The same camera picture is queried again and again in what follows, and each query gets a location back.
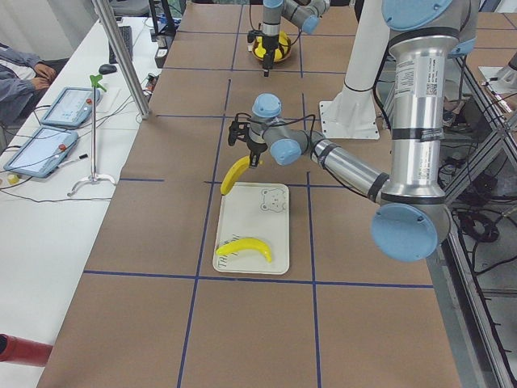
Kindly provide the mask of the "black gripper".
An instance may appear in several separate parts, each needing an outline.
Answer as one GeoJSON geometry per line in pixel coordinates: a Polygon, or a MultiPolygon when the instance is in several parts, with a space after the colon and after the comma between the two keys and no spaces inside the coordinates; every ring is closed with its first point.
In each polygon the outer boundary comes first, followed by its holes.
{"type": "Polygon", "coordinates": [[[261,136],[256,133],[247,133],[246,145],[250,150],[250,168],[256,168],[259,165],[261,153],[267,150],[267,144],[261,136]]]}
{"type": "Polygon", "coordinates": [[[272,69],[272,62],[276,58],[276,51],[279,47],[279,35],[263,35],[262,45],[265,50],[263,54],[263,76],[268,77],[272,69]]]}

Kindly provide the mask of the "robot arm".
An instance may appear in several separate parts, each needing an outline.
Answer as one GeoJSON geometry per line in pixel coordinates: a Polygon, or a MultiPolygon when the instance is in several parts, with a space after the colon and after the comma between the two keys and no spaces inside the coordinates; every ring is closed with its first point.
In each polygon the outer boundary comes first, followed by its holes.
{"type": "Polygon", "coordinates": [[[280,165],[307,156],[379,205],[371,233],[387,256],[412,262],[432,255],[450,228],[438,183],[446,62],[473,49],[478,9],[476,1],[366,1],[343,88],[320,104],[321,130],[292,129],[280,100],[261,94],[243,130],[251,165],[263,152],[280,165]],[[345,149],[379,139],[373,96],[385,55],[395,61],[385,109],[389,172],[345,149]]]}
{"type": "Polygon", "coordinates": [[[302,32],[312,34],[320,18],[330,9],[330,1],[314,0],[300,5],[293,0],[264,0],[262,42],[265,48],[263,75],[273,69],[275,50],[279,47],[281,19],[286,19],[302,32]]]}

